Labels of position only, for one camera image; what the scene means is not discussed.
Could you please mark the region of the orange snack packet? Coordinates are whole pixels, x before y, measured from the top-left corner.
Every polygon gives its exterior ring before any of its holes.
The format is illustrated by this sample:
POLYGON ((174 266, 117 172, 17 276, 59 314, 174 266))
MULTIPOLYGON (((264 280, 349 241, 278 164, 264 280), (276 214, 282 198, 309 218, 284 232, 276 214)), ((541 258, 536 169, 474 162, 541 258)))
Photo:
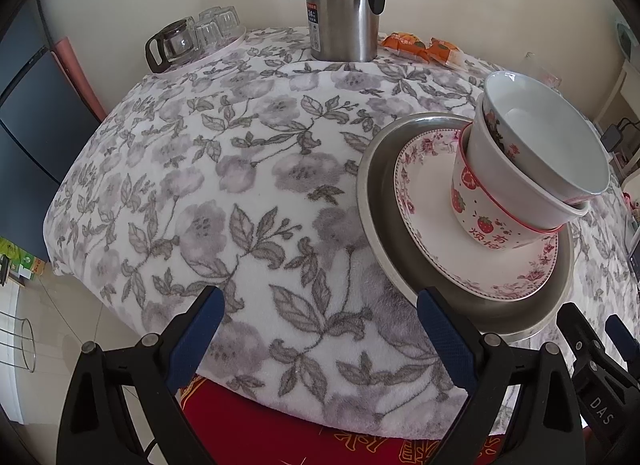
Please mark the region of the orange snack packet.
POLYGON ((413 34, 393 32, 380 41, 380 46, 401 57, 428 59, 426 45, 413 34))
POLYGON ((460 63, 463 52, 460 48, 446 40, 432 37, 426 48, 427 57, 443 66, 457 66, 460 63))

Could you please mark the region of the orange snack packet left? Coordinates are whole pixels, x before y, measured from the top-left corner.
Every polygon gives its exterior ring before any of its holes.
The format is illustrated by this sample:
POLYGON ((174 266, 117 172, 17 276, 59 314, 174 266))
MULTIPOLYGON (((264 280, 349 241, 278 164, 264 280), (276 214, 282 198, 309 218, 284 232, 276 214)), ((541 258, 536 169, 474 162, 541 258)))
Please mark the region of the orange snack packet left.
POLYGON ((380 41, 380 46, 401 57, 428 59, 426 45, 413 34, 393 32, 380 41))

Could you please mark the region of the pink white tray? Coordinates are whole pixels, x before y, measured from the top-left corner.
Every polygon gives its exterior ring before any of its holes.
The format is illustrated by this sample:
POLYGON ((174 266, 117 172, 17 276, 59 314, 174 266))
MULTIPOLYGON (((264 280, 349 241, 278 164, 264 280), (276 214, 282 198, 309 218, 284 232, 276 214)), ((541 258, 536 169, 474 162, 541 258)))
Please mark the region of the pink white tray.
POLYGON ((171 63, 169 69, 176 70, 183 68, 183 66, 193 66, 193 64, 206 63, 209 60, 213 60, 216 55, 228 54, 233 48, 238 47, 246 36, 246 26, 238 25, 232 31, 229 37, 224 37, 221 40, 217 40, 216 43, 211 45, 201 46, 194 54, 188 55, 186 60, 179 60, 171 63))

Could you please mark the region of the large stainless steel basin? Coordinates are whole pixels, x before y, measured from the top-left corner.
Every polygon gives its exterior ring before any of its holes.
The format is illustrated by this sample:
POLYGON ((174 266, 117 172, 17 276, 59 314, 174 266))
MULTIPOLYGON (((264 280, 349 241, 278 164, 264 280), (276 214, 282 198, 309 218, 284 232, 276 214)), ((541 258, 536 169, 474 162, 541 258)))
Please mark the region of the large stainless steel basin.
POLYGON ((395 201, 393 172, 400 150, 413 137, 469 124, 454 114, 419 113, 384 127, 364 151, 358 168, 357 203, 361 225, 390 283, 416 303, 423 285, 437 287, 460 315, 480 332, 495 332, 508 343, 524 341, 555 321, 573 291, 574 251, 570 228, 559 234, 559 256, 547 283, 532 297, 498 303, 463 291, 432 266, 413 243, 395 201))

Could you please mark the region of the white square deep bowl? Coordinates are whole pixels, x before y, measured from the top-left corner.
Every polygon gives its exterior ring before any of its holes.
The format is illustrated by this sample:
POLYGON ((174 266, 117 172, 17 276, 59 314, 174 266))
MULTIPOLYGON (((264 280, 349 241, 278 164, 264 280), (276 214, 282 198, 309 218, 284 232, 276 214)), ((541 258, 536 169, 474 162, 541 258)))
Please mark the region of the white square deep bowl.
POLYGON ((484 189, 512 216, 538 230, 552 230, 591 210, 589 202, 566 204, 518 169, 491 138, 482 104, 476 100, 475 118, 466 141, 465 156, 484 189))

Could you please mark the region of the pink rolled mat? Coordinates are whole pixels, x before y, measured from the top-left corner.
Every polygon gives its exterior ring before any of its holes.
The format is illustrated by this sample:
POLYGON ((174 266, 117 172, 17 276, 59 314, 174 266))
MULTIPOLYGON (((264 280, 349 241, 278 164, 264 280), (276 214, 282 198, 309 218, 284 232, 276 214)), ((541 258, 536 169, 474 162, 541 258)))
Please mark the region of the pink rolled mat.
POLYGON ((98 120, 103 121, 104 118, 106 118, 104 107, 94 93, 84 70, 80 66, 70 40, 67 37, 61 38, 55 43, 54 50, 68 78, 74 84, 76 92, 86 101, 88 107, 94 115, 96 115, 98 120))

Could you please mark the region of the strawberry pattern red-rim bowl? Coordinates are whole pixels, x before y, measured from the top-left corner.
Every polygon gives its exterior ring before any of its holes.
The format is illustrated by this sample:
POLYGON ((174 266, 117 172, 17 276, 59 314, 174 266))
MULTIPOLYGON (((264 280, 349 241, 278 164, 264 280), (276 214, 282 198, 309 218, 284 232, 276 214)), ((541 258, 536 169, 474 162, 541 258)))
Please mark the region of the strawberry pattern red-rim bowl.
POLYGON ((465 154, 472 128, 472 124, 466 125, 458 136, 450 188, 451 207, 462 229, 475 242, 494 251, 523 247, 559 233, 562 226, 544 230, 526 225, 486 190, 465 154))

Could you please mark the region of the small white floral bowl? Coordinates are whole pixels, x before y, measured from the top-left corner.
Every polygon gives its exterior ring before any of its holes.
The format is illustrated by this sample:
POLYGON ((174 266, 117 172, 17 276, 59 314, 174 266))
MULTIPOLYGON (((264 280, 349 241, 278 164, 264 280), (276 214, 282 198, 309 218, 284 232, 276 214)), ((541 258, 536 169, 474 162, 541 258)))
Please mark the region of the small white floral bowl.
POLYGON ((521 172, 574 204, 608 188, 604 147, 588 121, 559 92, 521 73, 485 78, 483 114, 492 139, 521 172))

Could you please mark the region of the clear glass mug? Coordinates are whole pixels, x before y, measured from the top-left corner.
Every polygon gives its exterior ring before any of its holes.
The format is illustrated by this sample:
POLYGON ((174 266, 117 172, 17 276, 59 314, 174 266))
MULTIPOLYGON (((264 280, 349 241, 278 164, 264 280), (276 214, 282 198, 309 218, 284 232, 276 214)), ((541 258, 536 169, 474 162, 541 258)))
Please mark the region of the clear glass mug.
POLYGON ((562 84, 562 78, 555 73, 555 69, 531 51, 525 55, 518 70, 554 90, 559 90, 562 84))

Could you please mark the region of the orange snack packet right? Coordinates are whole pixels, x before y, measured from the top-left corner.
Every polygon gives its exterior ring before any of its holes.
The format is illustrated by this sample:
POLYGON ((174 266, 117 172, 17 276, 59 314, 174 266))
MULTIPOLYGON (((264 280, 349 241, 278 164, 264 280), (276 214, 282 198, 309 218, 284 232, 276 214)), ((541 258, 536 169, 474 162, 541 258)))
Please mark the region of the orange snack packet right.
POLYGON ((460 48, 446 40, 432 37, 426 48, 427 57, 443 66, 457 66, 460 63, 463 52, 460 48))

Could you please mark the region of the upturned clear drinking glass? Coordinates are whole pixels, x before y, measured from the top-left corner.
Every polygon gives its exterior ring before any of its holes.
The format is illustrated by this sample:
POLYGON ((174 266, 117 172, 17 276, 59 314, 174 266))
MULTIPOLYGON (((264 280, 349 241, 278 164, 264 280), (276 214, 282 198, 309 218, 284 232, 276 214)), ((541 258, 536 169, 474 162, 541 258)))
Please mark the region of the upturned clear drinking glass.
POLYGON ((215 16, 219 7, 203 10, 194 23, 194 32, 201 49, 216 48, 221 40, 221 32, 215 16))
POLYGON ((215 14, 215 21, 223 38, 235 36, 241 25, 235 6, 220 7, 215 14))

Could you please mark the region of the black power adapter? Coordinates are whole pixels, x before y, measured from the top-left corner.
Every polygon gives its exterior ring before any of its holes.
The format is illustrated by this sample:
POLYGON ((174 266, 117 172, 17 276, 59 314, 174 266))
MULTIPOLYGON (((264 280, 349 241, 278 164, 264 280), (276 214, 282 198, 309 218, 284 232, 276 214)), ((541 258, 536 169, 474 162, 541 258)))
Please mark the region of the black power adapter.
POLYGON ((606 152, 614 152, 623 140, 623 133, 620 131, 620 127, 612 124, 605 129, 605 132, 601 136, 601 144, 605 148, 606 152))

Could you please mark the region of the red embroidered cloth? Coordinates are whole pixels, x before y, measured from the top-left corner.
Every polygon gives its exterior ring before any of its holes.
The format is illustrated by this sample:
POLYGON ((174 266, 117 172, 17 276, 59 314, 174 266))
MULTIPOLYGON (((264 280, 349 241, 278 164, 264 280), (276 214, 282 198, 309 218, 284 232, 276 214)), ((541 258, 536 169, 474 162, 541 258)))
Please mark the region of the red embroidered cloth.
POLYGON ((323 427, 248 400, 201 376, 180 391, 186 420, 218 464, 429 464, 439 442, 323 427))

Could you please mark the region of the white side shelf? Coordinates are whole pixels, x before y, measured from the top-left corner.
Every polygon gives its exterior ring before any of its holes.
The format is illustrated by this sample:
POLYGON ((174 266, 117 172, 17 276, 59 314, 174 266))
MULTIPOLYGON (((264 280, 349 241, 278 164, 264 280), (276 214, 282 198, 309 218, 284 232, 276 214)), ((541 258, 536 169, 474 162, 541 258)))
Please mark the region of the white side shelf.
POLYGON ((608 126, 615 124, 623 140, 614 155, 620 176, 627 177, 639 167, 639 70, 628 60, 623 62, 612 92, 594 119, 600 139, 608 126))

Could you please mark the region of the stainless steel thermos jug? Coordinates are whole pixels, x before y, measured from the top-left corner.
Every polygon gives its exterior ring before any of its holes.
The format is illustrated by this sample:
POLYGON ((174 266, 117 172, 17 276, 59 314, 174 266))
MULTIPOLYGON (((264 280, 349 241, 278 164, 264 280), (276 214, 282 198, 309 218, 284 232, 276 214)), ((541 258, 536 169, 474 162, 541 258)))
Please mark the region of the stainless steel thermos jug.
POLYGON ((378 54, 378 18, 386 0, 306 0, 311 55, 369 62, 378 54))

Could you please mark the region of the pink floral round plate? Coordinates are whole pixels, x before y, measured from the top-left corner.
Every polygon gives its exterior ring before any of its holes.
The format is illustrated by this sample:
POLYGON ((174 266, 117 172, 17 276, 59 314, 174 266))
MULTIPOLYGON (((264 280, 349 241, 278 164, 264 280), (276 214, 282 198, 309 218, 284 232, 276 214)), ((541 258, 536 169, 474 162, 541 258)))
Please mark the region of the pink floral round plate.
POLYGON ((450 203, 462 129, 420 134, 401 149, 393 172, 401 219, 422 256, 463 291, 500 303, 532 296, 551 277, 560 233, 523 247, 494 251, 462 229, 450 203))

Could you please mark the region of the dark blue cabinet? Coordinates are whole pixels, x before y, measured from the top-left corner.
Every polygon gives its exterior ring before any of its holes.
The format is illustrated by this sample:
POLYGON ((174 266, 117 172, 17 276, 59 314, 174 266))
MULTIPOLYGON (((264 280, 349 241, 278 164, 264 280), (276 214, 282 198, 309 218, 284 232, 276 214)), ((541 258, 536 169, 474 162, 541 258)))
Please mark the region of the dark blue cabinet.
POLYGON ((46 260, 43 222, 99 125, 25 4, 1 40, 1 237, 46 260))

